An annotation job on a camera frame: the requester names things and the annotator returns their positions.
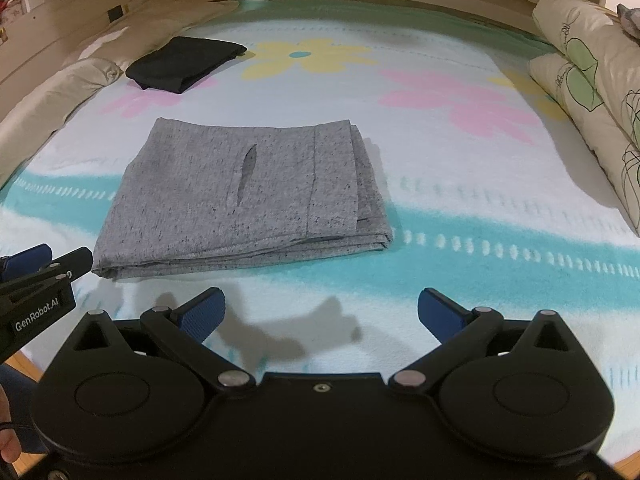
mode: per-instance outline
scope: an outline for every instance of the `black cable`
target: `black cable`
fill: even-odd
[[[28,424],[17,424],[16,422],[0,422],[0,431],[2,430],[32,430],[33,426]]]

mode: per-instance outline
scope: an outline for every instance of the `human hand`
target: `human hand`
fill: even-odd
[[[0,386],[0,422],[10,422],[9,399],[4,388]],[[22,447],[14,430],[0,431],[0,456],[5,462],[13,463],[20,458]]]

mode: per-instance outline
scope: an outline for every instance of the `folded gray pants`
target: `folded gray pants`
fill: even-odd
[[[391,228],[349,121],[299,128],[159,118],[125,170],[94,273],[132,278],[382,250]]]

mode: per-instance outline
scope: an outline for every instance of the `triangular cutout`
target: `triangular cutout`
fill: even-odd
[[[540,331],[538,341],[536,341],[538,348],[550,348],[552,350],[560,350],[566,352],[568,350],[564,340],[558,333],[556,326],[552,322],[545,323]]]
[[[76,345],[76,351],[93,350],[95,348],[106,348],[109,346],[107,338],[104,336],[98,323],[91,323],[82,334],[82,338]]]

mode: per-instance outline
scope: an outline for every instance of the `wooden floor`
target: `wooden floor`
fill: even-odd
[[[24,355],[20,352],[11,357],[7,363],[12,367],[20,370],[23,374],[29,377],[39,380],[42,376],[40,370],[38,370]],[[22,474],[32,467],[39,459],[41,455],[28,455],[23,453],[20,456],[18,462],[14,464],[15,470],[18,474]],[[629,458],[622,460],[616,464],[616,469],[625,478],[635,479],[640,475],[640,451],[633,454]]]

